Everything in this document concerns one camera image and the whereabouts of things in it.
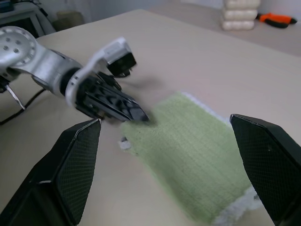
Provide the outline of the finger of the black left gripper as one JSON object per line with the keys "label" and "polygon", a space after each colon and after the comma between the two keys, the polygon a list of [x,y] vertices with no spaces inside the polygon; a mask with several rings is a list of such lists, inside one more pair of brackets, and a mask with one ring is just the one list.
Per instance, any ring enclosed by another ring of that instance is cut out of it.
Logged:
{"label": "finger of the black left gripper", "polygon": [[[86,101],[89,103],[89,105],[93,106],[93,94],[87,93],[86,94]],[[149,121],[148,115],[144,112],[142,113],[104,113],[105,116],[109,118],[116,118],[120,121]]]}
{"label": "finger of the black left gripper", "polygon": [[142,108],[130,96],[104,83],[93,85],[93,110],[97,113],[142,113]]}

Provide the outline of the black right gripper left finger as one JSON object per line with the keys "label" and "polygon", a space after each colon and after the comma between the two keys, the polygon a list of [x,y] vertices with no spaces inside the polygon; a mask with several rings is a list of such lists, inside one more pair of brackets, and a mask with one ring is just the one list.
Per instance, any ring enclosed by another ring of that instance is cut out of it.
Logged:
{"label": "black right gripper left finger", "polygon": [[94,177],[100,131],[99,119],[63,131],[0,213],[0,226],[77,226]]}

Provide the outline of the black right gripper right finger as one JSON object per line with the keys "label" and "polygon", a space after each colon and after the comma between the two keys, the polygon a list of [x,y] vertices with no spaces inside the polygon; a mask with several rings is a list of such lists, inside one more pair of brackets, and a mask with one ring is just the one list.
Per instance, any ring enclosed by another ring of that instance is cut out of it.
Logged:
{"label": "black right gripper right finger", "polygon": [[275,226],[301,226],[301,146],[280,126],[230,116],[251,184]]}

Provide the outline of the green towel with white trim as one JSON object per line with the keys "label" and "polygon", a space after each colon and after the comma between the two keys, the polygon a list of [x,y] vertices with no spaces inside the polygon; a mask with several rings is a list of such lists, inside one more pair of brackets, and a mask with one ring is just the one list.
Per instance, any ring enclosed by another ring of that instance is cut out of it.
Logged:
{"label": "green towel with white trim", "polygon": [[234,226],[262,206],[230,124],[194,96],[175,93],[153,108],[149,122],[121,129],[121,149],[137,156],[191,220]]}

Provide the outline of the tan round basket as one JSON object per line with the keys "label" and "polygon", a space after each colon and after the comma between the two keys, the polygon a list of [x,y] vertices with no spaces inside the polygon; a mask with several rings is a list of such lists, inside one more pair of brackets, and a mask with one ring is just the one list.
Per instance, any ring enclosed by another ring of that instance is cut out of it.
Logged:
{"label": "tan round basket", "polygon": [[52,22],[54,29],[58,31],[73,28],[85,23],[83,15],[78,11],[58,11],[57,19]]}

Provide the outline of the grey cabinet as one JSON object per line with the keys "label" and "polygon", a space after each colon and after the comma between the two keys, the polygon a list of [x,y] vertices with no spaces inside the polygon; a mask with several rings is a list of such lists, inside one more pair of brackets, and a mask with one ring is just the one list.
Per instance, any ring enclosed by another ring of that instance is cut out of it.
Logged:
{"label": "grey cabinet", "polygon": [[18,26],[35,38],[55,33],[39,0],[0,0],[0,28]]}

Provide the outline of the orange and black pliers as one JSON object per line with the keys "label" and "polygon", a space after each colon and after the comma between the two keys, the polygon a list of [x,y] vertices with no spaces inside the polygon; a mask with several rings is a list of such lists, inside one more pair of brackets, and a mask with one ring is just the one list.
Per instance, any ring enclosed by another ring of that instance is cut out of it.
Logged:
{"label": "orange and black pliers", "polygon": [[266,23],[270,26],[280,28],[280,29],[285,29],[289,25],[294,25],[298,22],[298,20],[295,19],[294,17],[277,15],[272,13],[267,13],[267,14],[258,13],[255,19],[257,19],[261,23]]}

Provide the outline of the cream ribbed plant pot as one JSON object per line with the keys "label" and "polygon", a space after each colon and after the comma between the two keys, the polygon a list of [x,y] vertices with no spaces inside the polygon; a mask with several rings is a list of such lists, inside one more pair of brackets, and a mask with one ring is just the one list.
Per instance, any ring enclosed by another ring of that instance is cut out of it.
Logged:
{"label": "cream ribbed plant pot", "polygon": [[254,28],[261,0],[223,0],[221,28],[225,31],[249,31]]}

